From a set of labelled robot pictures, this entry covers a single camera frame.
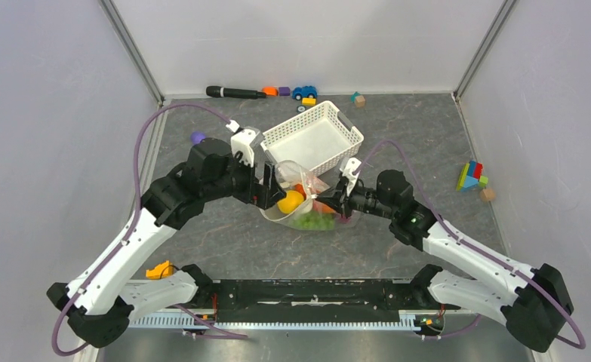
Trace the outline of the yellow toy lemon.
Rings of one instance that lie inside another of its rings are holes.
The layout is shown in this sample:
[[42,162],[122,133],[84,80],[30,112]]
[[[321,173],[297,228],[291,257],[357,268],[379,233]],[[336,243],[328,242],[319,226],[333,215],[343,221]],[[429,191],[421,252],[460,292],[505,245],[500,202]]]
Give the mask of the yellow toy lemon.
[[277,208],[283,214],[293,213],[303,202],[305,197],[297,190],[287,190],[286,196],[277,202]]

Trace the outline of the clear dotted zip bag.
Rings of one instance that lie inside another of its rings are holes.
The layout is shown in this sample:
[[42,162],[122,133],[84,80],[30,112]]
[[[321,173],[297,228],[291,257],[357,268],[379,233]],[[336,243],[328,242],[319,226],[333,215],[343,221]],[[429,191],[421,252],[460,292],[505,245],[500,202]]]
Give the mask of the clear dotted zip bag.
[[[264,219],[267,219],[270,222],[295,229],[292,226],[294,219],[301,214],[315,211],[312,204],[314,201],[316,201],[316,196],[321,194],[323,191],[328,190],[330,186],[327,183],[321,181],[313,172],[307,170],[305,167],[294,161],[281,161],[276,165],[276,169],[278,172],[278,181],[285,191],[292,189],[295,190],[295,185],[299,183],[304,187],[307,198],[293,213],[283,214],[278,210],[276,205],[267,210],[261,210],[260,214],[264,217]],[[352,228],[356,226],[358,221],[362,218],[362,214],[360,212],[355,212],[350,218],[341,216],[336,212],[333,213],[333,215],[335,218],[335,228],[333,230]]]

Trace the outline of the green toy grapes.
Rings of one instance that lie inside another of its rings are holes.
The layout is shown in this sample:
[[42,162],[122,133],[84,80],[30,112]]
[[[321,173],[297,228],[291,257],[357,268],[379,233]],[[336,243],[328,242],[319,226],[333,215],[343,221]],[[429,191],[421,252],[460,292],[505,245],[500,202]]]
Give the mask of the green toy grapes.
[[335,228],[335,218],[330,213],[311,211],[297,216],[292,226],[305,231],[330,231]]

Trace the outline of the white perforated plastic basket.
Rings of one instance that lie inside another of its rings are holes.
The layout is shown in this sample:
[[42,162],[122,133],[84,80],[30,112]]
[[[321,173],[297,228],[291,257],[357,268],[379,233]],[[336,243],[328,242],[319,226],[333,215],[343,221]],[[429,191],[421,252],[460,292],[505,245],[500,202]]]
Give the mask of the white perforated plastic basket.
[[260,144],[270,161],[294,161],[319,176],[357,154],[364,136],[329,100],[263,133]]

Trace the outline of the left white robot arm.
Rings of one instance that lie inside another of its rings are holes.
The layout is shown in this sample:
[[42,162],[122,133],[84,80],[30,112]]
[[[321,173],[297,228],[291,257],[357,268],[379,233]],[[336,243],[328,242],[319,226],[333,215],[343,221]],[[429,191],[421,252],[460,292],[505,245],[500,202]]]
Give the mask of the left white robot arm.
[[207,305],[212,281],[196,265],[138,287],[127,284],[208,202],[235,198],[265,210],[285,197],[275,165],[266,162],[258,179],[252,153],[246,145],[214,138],[195,144],[186,161],[151,183],[125,228],[90,267],[69,283],[48,289],[48,298],[60,310],[58,318],[66,318],[86,345],[103,348],[142,316],[176,304]]

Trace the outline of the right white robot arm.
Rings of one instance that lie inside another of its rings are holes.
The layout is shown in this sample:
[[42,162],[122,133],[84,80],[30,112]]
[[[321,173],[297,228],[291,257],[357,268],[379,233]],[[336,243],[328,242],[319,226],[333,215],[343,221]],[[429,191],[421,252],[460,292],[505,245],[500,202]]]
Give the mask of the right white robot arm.
[[454,305],[507,328],[525,347],[544,353],[574,311],[561,272],[549,264],[535,268],[470,239],[416,201],[412,185],[399,170],[385,170],[375,188],[353,176],[341,176],[316,200],[342,216],[356,211],[389,220],[402,244],[444,260],[467,278],[426,265],[411,282],[411,298],[421,308]]

